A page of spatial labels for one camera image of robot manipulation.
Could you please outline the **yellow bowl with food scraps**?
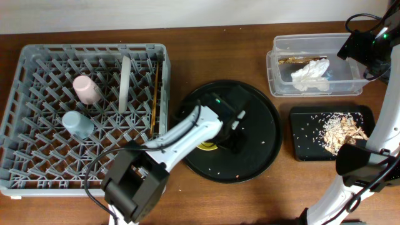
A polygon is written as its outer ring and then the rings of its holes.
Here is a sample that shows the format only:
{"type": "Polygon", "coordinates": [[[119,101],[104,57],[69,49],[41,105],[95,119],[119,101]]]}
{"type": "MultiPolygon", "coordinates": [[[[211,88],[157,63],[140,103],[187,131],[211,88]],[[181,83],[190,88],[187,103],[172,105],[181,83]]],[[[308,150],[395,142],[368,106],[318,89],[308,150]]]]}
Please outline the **yellow bowl with food scraps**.
{"type": "Polygon", "coordinates": [[[213,151],[216,150],[218,146],[212,142],[202,142],[197,148],[203,151],[213,151]]]}

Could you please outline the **rice and food scraps pile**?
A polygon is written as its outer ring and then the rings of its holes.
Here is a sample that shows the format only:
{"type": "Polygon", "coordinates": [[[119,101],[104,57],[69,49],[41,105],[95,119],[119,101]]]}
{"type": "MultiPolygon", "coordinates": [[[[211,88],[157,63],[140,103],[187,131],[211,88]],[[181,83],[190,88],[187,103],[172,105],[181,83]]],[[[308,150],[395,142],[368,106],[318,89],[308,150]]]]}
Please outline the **rice and food scraps pile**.
{"type": "Polygon", "coordinates": [[[357,112],[322,112],[306,116],[304,125],[293,134],[300,150],[316,150],[336,156],[344,144],[367,141],[369,136],[361,127],[363,116],[357,112]]]}

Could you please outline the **grey round plate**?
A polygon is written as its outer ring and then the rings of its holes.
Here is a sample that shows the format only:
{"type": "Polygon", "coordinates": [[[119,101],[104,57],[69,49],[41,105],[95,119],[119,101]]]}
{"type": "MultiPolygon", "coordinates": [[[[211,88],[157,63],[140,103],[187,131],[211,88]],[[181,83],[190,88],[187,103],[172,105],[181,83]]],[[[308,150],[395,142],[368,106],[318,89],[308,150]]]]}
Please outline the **grey round plate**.
{"type": "Polygon", "coordinates": [[[124,113],[127,109],[130,73],[131,73],[131,60],[127,56],[124,56],[122,59],[121,80],[119,88],[118,110],[120,114],[124,113]]]}

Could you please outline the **light blue plastic cup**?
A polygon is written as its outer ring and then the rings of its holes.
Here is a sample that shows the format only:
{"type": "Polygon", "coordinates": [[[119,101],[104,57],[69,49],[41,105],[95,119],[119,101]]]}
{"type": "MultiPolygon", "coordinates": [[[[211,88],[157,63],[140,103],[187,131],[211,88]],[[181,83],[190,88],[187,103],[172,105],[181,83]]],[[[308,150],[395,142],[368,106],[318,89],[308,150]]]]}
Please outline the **light blue plastic cup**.
{"type": "Polygon", "coordinates": [[[62,117],[62,125],[72,135],[76,135],[81,139],[86,139],[94,131],[92,121],[77,111],[68,111],[62,117]]]}

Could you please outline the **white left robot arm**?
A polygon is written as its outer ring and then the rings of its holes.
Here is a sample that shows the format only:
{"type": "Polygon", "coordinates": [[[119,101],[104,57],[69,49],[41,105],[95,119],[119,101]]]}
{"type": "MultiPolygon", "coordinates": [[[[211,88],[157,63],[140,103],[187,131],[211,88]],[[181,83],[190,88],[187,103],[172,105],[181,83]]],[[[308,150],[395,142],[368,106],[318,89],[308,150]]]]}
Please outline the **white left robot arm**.
{"type": "Polygon", "coordinates": [[[192,112],[167,133],[120,149],[101,188],[113,224],[138,223],[159,202],[172,168],[206,141],[227,139],[244,117],[251,95],[240,85],[202,94],[192,112]]]}

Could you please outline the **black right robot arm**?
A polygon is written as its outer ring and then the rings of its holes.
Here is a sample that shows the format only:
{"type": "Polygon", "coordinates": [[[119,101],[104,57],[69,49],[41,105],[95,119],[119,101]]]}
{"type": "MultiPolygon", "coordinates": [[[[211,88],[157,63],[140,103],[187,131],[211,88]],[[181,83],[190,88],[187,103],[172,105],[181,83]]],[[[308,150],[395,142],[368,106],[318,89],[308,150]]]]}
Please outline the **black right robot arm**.
{"type": "Polygon", "coordinates": [[[363,64],[368,80],[390,73],[381,113],[365,147],[340,148],[334,182],[293,224],[341,224],[364,199],[399,184],[399,1],[392,2],[372,30],[350,33],[337,56],[363,64]]]}

